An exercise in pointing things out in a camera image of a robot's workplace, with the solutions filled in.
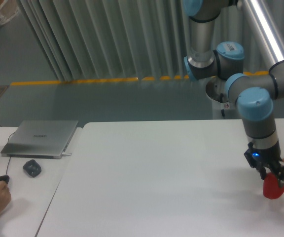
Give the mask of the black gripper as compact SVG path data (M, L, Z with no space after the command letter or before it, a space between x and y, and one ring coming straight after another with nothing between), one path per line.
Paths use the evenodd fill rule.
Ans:
M279 142L266 149L254 147L253 142L248 143L248 149L244 156L251 168L256 168L261 179L267 176L266 168L270 169L278 181L278 187L284 186L284 161L281 159L281 150Z

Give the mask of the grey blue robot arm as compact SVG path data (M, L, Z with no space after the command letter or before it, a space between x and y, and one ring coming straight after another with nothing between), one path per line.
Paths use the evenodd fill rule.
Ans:
M212 49L214 23L222 9L235 6L247 20L268 74L243 73L244 49L232 41ZM271 171L284 187L284 161L273 115L274 100L284 98L284 38L264 0L185 0L189 19L190 51L184 58L192 80L216 77L223 83L221 98L237 109L248 137L245 158L264 179Z

